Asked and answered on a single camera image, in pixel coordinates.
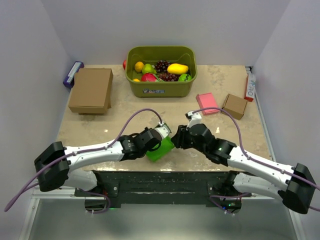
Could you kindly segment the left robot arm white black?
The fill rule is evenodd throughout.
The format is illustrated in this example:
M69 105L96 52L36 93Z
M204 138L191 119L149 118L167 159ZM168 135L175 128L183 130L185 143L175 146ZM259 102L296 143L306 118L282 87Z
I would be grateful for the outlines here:
M36 178L42 192L49 192L62 186L79 188L92 196L99 196L104 184L92 171L80 169L103 162L136 160L155 151L170 131L165 126L145 128L140 133L122 135L109 142L64 147L62 142L50 144L35 160Z

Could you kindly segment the green paper box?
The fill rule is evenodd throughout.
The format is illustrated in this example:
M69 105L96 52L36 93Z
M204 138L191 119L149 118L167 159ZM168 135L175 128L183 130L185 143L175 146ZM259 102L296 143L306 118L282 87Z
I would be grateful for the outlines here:
M157 145L157 147L153 148L151 151L148 151L146 156L151 162L156 162L174 148L175 145L172 143L171 138L167 136L161 141L161 143Z

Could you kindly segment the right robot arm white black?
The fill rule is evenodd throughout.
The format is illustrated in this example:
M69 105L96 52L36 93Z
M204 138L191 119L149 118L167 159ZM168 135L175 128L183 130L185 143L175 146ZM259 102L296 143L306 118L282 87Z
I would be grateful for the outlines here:
M279 199L290 210L307 214L316 183L307 166L270 161L246 152L241 146L216 138L203 124L179 125L171 138L177 149L195 149L211 162L242 170L223 183L223 192L230 197L237 193L256 193Z

